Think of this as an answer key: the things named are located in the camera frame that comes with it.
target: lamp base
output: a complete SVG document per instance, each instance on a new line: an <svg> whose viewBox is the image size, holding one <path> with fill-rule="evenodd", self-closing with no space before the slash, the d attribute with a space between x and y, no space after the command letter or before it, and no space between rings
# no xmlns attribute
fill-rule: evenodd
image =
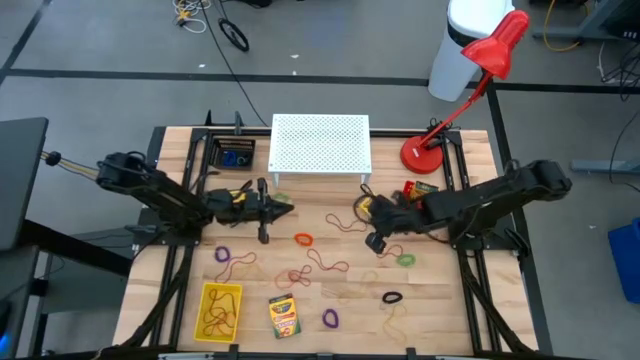
<svg viewBox="0 0 640 360"><path fill-rule="evenodd" d="M444 156L438 146L433 149L418 147L422 136L409 138L400 150L400 160L404 166L417 174L430 174L442 165Z"/></svg>

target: black hair tie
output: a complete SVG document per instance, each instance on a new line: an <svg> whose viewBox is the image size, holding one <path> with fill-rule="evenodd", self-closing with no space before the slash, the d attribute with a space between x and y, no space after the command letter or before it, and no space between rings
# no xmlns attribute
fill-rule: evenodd
<svg viewBox="0 0 640 360"><path fill-rule="evenodd" d="M397 291L389 291L382 295L382 302L385 304L395 304L402 300L402 294Z"/></svg>

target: white container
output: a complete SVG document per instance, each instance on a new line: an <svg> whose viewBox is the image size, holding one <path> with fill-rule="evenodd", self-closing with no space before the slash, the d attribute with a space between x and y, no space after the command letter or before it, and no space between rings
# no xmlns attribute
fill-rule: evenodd
<svg viewBox="0 0 640 360"><path fill-rule="evenodd" d="M471 40L485 38L514 10L511 0L451 0L448 26L431 68L429 92L441 100L456 101L479 66L460 52Z"/></svg>

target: orange rubber band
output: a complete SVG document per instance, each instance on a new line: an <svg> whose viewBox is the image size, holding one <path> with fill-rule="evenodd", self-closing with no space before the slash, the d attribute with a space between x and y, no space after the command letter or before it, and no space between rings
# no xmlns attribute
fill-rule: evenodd
<svg viewBox="0 0 640 360"><path fill-rule="evenodd" d="M303 242L303 241L300 240L300 238L306 238L307 241ZM297 233L297 234L295 234L293 236L293 239L300 246L311 246L311 245L313 245L313 236L311 236L310 234L307 234L307 233Z"/></svg>

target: lamp shade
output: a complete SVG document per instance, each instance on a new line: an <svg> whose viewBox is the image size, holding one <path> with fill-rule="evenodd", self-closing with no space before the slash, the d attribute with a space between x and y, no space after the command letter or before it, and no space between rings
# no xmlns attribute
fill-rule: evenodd
<svg viewBox="0 0 640 360"><path fill-rule="evenodd" d="M462 49L462 55L501 79L511 70L511 51L529 27L529 15L522 10L508 13L493 33Z"/></svg>

